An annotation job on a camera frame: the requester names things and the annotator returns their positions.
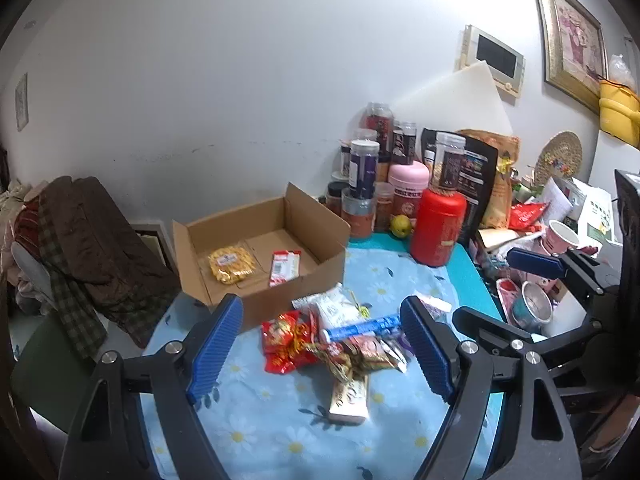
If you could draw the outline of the blue label clear jar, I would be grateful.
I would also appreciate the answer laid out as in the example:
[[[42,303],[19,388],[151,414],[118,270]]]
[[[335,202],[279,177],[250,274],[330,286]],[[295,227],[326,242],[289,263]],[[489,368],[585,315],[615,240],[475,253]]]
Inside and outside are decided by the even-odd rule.
[[[349,164],[349,187],[352,197],[363,200],[373,197],[379,151],[378,142],[352,140]]]

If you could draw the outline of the black foil pouch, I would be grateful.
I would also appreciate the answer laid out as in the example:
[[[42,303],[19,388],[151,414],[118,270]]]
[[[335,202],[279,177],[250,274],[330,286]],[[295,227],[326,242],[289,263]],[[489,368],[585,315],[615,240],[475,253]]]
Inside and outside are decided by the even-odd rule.
[[[466,209],[458,243],[466,246],[480,227],[496,180],[498,150],[480,138],[480,131],[457,132],[423,128],[424,162],[432,155],[430,189],[440,194],[460,193]]]

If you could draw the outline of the brown cardboard box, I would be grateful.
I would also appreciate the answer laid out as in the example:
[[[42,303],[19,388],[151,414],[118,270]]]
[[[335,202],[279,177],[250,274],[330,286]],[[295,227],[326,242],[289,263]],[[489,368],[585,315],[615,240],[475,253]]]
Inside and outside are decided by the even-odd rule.
[[[243,330],[250,330],[290,310],[292,301],[325,292],[345,270],[349,224],[290,183],[281,197],[229,209],[182,224],[172,224],[182,290],[215,310],[224,295],[235,294],[244,307]],[[217,249],[240,246],[256,262],[249,278],[225,285],[214,278],[208,256]],[[270,286],[272,256],[300,252],[299,276]]]

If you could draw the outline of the white illustrated snack bag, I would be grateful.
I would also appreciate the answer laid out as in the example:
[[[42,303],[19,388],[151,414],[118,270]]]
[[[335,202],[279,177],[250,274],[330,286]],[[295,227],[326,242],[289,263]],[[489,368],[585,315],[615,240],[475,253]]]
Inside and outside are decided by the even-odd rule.
[[[313,313],[322,328],[334,328],[361,323],[357,308],[349,297],[350,289],[341,283],[318,294],[308,295],[292,301],[292,308],[302,313]]]

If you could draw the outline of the blue tablet tube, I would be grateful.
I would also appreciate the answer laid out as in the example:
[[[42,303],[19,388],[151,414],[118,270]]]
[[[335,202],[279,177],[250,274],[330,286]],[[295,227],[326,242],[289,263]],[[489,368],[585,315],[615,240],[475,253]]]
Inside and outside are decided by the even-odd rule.
[[[346,340],[356,336],[388,336],[400,329],[400,316],[398,314],[383,316],[382,318],[370,318],[362,323],[345,325],[320,330],[320,341],[324,344]]]

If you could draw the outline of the white foam board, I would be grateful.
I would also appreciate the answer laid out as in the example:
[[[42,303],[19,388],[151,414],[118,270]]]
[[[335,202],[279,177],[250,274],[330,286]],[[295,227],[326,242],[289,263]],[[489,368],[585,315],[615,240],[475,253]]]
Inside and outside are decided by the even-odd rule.
[[[462,129],[513,133],[495,81],[485,62],[433,80],[391,106],[399,120],[439,131]]]

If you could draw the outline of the yellow snack packet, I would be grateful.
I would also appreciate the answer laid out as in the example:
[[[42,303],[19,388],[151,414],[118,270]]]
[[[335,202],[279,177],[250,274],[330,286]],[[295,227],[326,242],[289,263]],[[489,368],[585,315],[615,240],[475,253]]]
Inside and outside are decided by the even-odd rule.
[[[240,245],[221,247],[208,255],[214,278],[224,285],[244,281],[256,270],[252,254]]]

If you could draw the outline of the blue daisy tablecloth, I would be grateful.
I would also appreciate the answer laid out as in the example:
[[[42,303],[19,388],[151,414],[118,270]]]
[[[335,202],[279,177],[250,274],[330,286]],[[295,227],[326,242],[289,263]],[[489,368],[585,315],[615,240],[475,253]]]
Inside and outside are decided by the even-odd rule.
[[[415,263],[405,243],[378,234],[350,243],[345,262],[344,285],[375,318],[396,313],[412,294],[498,314],[461,246],[431,269]],[[195,407],[232,479],[411,479],[448,410],[416,361],[370,376],[369,416],[355,426],[330,421],[334,379],[324,364],[285,375],[264,366],[260,331],[240,335]]]

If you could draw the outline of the beige boxed snack bar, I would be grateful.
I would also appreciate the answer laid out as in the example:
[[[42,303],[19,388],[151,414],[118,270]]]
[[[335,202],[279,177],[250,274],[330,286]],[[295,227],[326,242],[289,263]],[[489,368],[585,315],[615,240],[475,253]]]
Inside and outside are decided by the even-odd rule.
[[[356,377],[349,382],[336,382],[331,396],[328,417],[332,422],[360,425],[369,419],[369,378]]]

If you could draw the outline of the yellow green lollipop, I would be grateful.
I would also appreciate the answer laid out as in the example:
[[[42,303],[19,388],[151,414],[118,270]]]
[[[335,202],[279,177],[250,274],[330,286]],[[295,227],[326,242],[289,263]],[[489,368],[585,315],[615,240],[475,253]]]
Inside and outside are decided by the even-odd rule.
[[[370,318],[370,308],[368,307],[368,305],[362,304],[352,290],[349,290],[348,292],[349,292],[349,297],[352,300],[352,303],[358,310],[360,318],[364,318],[365,320]]]

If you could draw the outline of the red snack bag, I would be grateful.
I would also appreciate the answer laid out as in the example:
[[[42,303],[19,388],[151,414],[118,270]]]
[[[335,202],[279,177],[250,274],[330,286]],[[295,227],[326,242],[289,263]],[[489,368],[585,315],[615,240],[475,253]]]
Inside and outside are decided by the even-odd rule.
[[[288,311],[262,323],[262,353],[265,372],[284,375],[316,364],[319,359],[309,350],[318,339],[318,320],[314,313]]]

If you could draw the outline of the red canister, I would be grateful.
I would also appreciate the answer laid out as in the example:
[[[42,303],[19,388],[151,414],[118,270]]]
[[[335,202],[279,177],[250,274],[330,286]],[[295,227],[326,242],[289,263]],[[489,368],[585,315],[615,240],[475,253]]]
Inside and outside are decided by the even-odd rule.
[[[466,199],[461,193],[425,190],[409,245],[413,259],[432,268],[446,266],[457,244],[465,211]]]

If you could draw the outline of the gold framed picture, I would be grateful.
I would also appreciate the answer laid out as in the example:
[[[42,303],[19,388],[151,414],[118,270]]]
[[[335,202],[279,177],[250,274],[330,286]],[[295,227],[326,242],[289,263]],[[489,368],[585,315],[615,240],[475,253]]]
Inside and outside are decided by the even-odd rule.
[[[544,43],[544,81],[599,114],[608,76],[600,22],[578,0],[536,0]]]

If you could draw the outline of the gold brown snack packet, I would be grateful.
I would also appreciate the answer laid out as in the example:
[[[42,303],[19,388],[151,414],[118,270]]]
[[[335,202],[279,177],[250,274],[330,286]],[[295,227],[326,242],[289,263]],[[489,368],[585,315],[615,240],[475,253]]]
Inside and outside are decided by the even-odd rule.
[[[329,372],[343,384],[377,370],[405,373],[408,360],[393,341],[378,336],[351,336],[328,344],[304,344],[303,349],[326,364]]]

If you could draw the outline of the black lid spice jar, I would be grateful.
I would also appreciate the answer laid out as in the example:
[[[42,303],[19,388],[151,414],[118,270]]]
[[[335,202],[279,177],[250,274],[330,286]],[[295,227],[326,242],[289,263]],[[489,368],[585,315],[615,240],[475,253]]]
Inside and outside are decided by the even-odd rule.
[[[349,190],[349,184],[346,181],[332,181],[326,187],[326,206],[339,217],[342,215],[344,190]]]

